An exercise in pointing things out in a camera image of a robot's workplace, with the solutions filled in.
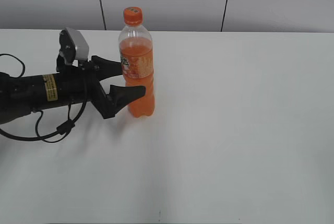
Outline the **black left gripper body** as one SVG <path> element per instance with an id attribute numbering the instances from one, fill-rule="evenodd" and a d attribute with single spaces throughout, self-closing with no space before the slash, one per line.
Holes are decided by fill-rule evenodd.
<path id="1" fill-rule="evenodd" d="M 62 57 L 56 60 L 55 81 L 57 103 L 61 105 L 91 102 L 104 119 L 115 117 L 116 111 L 110 95 L 98 80 L 91 60 L 78 66 L 65 65 Z"/>

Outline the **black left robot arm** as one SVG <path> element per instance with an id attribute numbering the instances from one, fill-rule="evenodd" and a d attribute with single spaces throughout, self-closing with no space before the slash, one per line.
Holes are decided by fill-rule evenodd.
<path id="1" fill-rule="evenodd" d="M 66 65 L 57 59 L 54 74 L 11 77 L 1 73 L 1 123 L 29 115 L 37 110 L 58 108 L 69 104 L 91 102 L 104 119 L 115 115 L 128 104 L 146 94 L 145 86 L 110 86 L 106 93 L 102 80 L 122 74 L 120 62 L 96 55 L 78 66 Z"/>

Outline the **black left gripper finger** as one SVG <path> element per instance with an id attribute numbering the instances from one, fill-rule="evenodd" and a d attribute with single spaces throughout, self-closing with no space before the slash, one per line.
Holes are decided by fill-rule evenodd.
<path id="1" fill-rule="evenodd" d="M 120 111 L 130 103 L 142 98 L 146 94 L 145 86 L 121 87 L 110 85 L 110 96 L 115 111 Z"/>
<path id="2" fill-rule="evenodd" d="M 122 65 L 120 62 L 106 60 L 97 55 L 91 57 L 98 80 L 105 80 L 111 77 L 122 75 Z"/>

